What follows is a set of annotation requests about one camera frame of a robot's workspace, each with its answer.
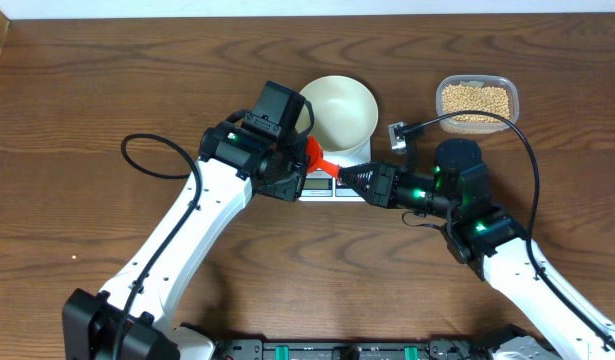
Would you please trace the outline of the red plastic measuring scoop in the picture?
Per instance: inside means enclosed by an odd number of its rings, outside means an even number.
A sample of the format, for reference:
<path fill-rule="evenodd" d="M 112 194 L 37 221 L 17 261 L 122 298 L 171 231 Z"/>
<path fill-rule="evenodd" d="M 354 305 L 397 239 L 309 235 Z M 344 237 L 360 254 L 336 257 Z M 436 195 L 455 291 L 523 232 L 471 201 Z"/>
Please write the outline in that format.
<path fill-rule="evenodd" d="M 309 157 L 307 173 L 311 174 L 322 170 L 333 178 L 339 177 L 340 167 L 324 159 L 324 151 L 318 141 L 311 135 L 308 136 L 306 155 Z"/>

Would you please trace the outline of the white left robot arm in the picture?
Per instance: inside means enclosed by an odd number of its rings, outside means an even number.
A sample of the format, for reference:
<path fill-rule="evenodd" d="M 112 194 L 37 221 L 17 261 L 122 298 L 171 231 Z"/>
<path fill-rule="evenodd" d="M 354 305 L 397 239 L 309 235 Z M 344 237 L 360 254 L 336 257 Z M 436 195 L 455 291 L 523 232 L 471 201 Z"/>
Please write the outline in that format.
<path fill-rule="evenodd" d="M 256 194 L 292 202 L 302 190 L 309 131 L 298 113 L 240 110 L 208 128 L 164 218 L 97 294 L 75 290 L 62 310 L 68 359 L 209 359 L 216 345 L 172 325 L 193 275 Z"/>

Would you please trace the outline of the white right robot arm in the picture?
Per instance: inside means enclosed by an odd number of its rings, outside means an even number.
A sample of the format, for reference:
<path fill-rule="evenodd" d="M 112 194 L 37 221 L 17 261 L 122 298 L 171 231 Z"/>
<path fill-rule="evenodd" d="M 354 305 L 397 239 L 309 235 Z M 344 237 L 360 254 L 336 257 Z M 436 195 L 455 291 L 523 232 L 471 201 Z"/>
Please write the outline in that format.
<path fill-rule="evenodd" d="M 439 230 L 460 264 L 507 297 L 564 359 L 615 359 L 615 326 L 549 263 L 528 230 L 492 200 L 476 142 L 437 146 L 434 173 L 384 162 L 340 170 L 366 203 L 445 219 Z"/>

